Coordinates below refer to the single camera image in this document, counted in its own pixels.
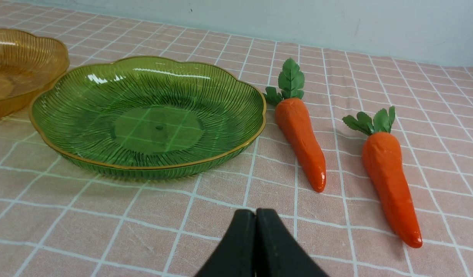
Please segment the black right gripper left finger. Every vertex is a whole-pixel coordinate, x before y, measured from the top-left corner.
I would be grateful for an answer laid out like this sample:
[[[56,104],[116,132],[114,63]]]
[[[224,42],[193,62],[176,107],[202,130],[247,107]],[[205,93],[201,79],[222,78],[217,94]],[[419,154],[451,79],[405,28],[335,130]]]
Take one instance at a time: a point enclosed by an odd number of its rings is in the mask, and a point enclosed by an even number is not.
[[[231,223],[196,277],[253,277],[256,215],[235,211]]]

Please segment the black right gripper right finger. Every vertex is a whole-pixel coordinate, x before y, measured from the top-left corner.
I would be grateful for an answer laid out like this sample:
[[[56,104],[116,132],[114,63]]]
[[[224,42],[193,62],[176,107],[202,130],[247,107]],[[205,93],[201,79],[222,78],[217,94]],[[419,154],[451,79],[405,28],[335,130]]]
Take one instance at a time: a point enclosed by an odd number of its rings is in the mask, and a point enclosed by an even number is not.
[[[327,277],[300,247],[277,212],[256,210],[255,267],[257,277]]]

